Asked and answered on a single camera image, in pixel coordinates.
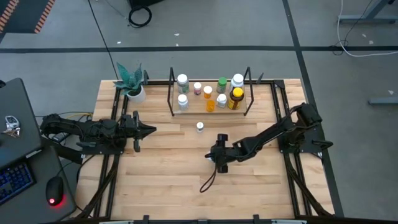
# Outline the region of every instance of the white plant pot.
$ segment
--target white plant pot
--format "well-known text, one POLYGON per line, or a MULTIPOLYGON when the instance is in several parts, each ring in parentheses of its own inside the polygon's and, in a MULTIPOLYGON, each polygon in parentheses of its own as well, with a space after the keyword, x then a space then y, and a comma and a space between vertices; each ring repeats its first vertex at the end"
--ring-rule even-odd
POLYGON ((129 98, 130 101, 134 102, 134 103, 142 103, 145 100, 145 90, 144 87, 141 87, 141 92, 136 95, 136 96, 130 96, 129 94, 127 94, 127 97, 129 98))

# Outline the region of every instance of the white cable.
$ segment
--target white cable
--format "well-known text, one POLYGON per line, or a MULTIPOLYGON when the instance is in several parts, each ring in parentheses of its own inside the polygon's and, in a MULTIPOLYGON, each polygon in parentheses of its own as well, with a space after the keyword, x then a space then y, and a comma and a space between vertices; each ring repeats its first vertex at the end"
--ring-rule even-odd
POLYGON ((349 53, 349 52, 345 49, 344 45, 341 43, 341 40, 340 40, 339 24, 340 24, 340 17, 341 17, 341 14, 342 14, 342 13, 343 13, 343 0, 341 0, 341 9, 340 9, 340 14, 338 15, 338 20, 337 20, 337 37, 338 37, 338 42, 340 43, 341 47, 343 48, 343 50, 344 50, 348 55, 350 55, 350 56, 352 56, 352 57, 368 57, 368 56, 376 56, 376 55, 392 55, 392 54, 398 54, 398 51, 397 51, 397 52, 389 52, 389 53, 368 54, 368 55, 353 55, 353 54, 349 53))

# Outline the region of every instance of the pill bottle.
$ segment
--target pill bottle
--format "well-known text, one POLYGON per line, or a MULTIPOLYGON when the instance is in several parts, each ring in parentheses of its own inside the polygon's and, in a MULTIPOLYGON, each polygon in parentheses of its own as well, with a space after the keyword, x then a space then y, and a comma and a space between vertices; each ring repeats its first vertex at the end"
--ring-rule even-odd
POLYGON ((197 123, 197 132, 201 133, 203 131, 204 127, 205 127, 205 125, 202 122, 198 122, 197 123))
POLYGON ((228 101, 228 107, 231 110, 237 110, 241 106, 241 102, 244 98, 243 90, 239 87, 234 88, 234 90, 229 94, 230 99, 228 101))
POLYGON ((200 93, 201 93, 201 84, 200 83, 193 84, 193 93, 195 95, 200 95, 200 93))
POLYGON ((205 87, 203 88, 203 92, 205 93, 205 94, 203 94, 203 95, 205 96, 206 99, 210 99, 210 97, 211 97, 211 92, 212 92, 212 91, 213 91, 213 89, 212 89, 211 86, 205 86, 205 87))
POLYGON ((188 109, 188 99, 184 94, 180 94, 178 96, 178 105, 180 106, 180 110, 184 111, 188 109))
POLYGON ((185 74, 180 74, 177 77, 178 92, 181 94, 187 94, 189 92, 189 81, 185 74))
POLYGON ((213 112, 215 106, 216 106, 216 103, 214 102, 214 100, 208 100, 207 103, 206 103, 207 112, 213 112))
POLYGON ((243 87, 243 75, 235 74, 234 77, 231 79, 231 83, 229 84, 228 94, 232 92, 234 88, 243 87))
POLYGON ((226 89, 226 78, 221 77, 217 83, 217 93, 224 93, 226 89))
POLYGON ((225 94, 220 94, 217 97, 217 106, 220 108, 225 108, 226 105, 226 95, 225 94))

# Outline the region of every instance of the green bottle cap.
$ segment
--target green bottle cap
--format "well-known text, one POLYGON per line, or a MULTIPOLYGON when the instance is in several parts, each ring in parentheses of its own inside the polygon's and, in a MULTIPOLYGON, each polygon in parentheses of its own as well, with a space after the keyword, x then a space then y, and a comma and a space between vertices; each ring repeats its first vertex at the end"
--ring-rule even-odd
POLYGON ((226 86, 226 78, 221 77, 218 79, 218 85, 219 86, 226 86))

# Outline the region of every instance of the black floor stripe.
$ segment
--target black floor stripe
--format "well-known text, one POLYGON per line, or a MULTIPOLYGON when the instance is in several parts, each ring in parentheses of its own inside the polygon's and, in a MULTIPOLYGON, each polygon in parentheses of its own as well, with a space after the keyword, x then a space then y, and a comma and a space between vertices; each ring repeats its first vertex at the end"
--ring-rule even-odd
MULTIPOLYGON (((300 47, 300 42, 299 42, 299 38, 297 36, 296 28, 294 26, 293 17, 292 17, 292 13, 290 11, 289 3, 287 0, 282 0, 282 2, 284 5, 284 8, 285 8, 287 23, 289 25, 290 33, 292 35, 293 45, 295 47, 297 61, 298 61, 298 65, 300 67, 300 71, 302 74, 303 84, 305 87, 305 92, 307 94, 308 102, 313 104, 314 106, 316 106, 315 97, 313 95, 313 91, 311 88, 310 77, 308 76, 307 68, 305 66, 302 48, 300 47)), ((322 128, 319 128, 319 129, 320 129, 321 135, 324 136, 322 128)), ((329 187, 329 191, 330 191, 330 195, 331 195, 331 201, 333 203, 333 208, 335 210, 335 214, 338 217, 344 217, 343 208, 341 206, 341 201, 340 201, 340 197, 339 197, 337 185, 336 185, 336 179, 335 179, 335 175, 333 173, 333 168, 331 166, 331 161, 330 161, 330 156, 329 156, 328 150, 323 151, 322 156, 323 156, 322 162, 323 162, 323 167, 325 169, 326 181, 328 182, 328 187, 329 187)))
MULTIPOLYGON (((4 34, 0 34, 0 43, 4 34)), ((314 51, 332 52, 341 47, 322 46, 191 46, 191 47, 110 47, 110 52, 193 52, 193 51, 314 51)), ((347 47, 349 51, 396 51, 398 46, 357 46, 347 47)), ((104 47, 80 48, 37 48, 37 49, 0 49, 0 54, 33 54, 33 53, 98 53, 107 52, 104 47)))

